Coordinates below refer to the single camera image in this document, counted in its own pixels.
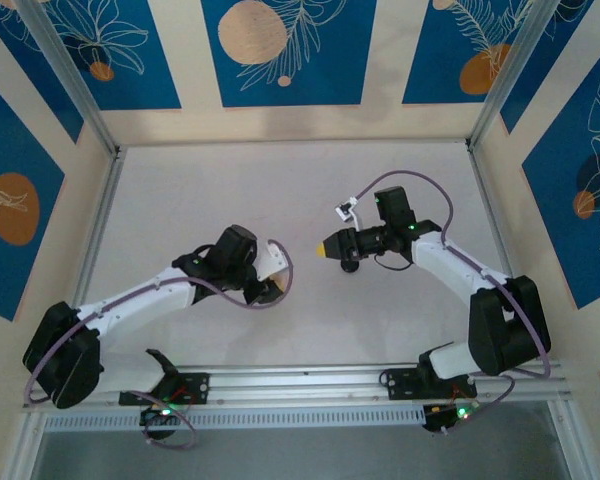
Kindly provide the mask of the aluminium mounting rail frame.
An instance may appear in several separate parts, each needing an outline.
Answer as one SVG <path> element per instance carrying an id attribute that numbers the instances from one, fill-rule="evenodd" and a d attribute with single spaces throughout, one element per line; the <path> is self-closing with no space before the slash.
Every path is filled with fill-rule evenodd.
<path id="1" fill-rule="evenodd" d="M 391 402 L 387 381 L 380 374 L 406 369 L 406 364 L 327 366 L 181 366 L 185 374 L 206 373 L 197 397 L 206 402 L 199 408 L 331 407 L 337 405 L 385 405 Z M 475 400 L 488 404 L 501 394 L 504 402 L 569 401 L 572 389 L 560 365 L 552 366 L 548 379 L 509 371 L 497 377 L 471 376 Z"/>

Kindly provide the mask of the aluminium table side rail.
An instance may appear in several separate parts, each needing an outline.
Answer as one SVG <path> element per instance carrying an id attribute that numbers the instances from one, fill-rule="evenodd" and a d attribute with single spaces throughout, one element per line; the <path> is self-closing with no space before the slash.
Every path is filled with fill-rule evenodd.
<path id="1" fill-rule="evenodd" d="M 99 202 L 91 229 L 89 231 L 86 250 L 82 258 L 79 274 L 77 276 L 76 286 L 71 300 L 72 306 L 80 306 L 85 304 L 93 276 L 93 271 L 99 255 L 101 242 L 109 219 L 116 190 L 118 188 L 120 175 L 124 167 L 126 152 L 126 149 L 120 148 L 118 150 L 117 155 L 112 160 L 106 175 L 104 187 L 99 196 Z"/>
<path id="2" fill-rule="evenodd" d="M 494 203 L 481 167 L 470 161 L 487 212 L 505 280 L 489 282 L 470 298 L 468 345 L 476 364 L 489 375 L 514 370 L 551 349 L 551 339 L 536 284 L 526 275 L 512 276 L 496 219 Z"/>

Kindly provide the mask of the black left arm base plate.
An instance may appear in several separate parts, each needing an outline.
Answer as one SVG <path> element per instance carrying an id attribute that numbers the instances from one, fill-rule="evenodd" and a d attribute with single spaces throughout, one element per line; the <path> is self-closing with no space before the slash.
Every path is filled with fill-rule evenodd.
<path id="1" fill-rule="evenodd" d="M 148 392 L 170 405 L 204 405 L 209 393 L 208 373 L 176 373 L 166 375 Z"/>

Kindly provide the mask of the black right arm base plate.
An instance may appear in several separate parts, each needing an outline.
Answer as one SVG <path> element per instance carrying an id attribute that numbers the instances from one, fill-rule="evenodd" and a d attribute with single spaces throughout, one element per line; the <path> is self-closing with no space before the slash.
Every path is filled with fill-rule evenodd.
<path id="1" fill-rule="evenodd" d="M 476 398 L 476 386 L 467 375 L 440 379 L 433 371 L 414 368 L 386 369 L 379 375 L 379 383 L 390 400 L 454 400 Z"/>

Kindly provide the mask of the aluminium frame post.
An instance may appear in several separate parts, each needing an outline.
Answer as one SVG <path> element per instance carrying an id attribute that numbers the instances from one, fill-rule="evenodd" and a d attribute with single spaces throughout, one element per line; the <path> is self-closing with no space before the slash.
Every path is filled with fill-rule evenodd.
<path id="1" fill-rule="evenodd" d="M 37 0 L 13 0 L 13 2 L 19 16 L 81 117 L 91 127 L 109 157 L 116 160 L 119 145 L 104 122 L 93 95 L 44 8 Z"/>
<path id="2" fill-rule="evenodd" d="M 470 154 L 475 154 L 485 139 L 559 3 L 560 0 L 533 0 L 531 3 L 529 15 L 522 23 L 469 134 L 467 149 Z"/>

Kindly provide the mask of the aluminium frame leg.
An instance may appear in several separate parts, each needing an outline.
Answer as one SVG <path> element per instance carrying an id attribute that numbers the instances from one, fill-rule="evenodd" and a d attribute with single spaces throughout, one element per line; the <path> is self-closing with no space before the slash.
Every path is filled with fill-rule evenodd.
<path id="1" fill-rule="evenodd" d="M 31 480 L 45 433 L 47 415 L 21 413 L 8 444 L 0 480 Z"/>
<path id="2" fill-rule="evenodd" d="M 549 400 L 547 406 L 571 480 L 600 480 L 589 437 L 571 400 Z"/>

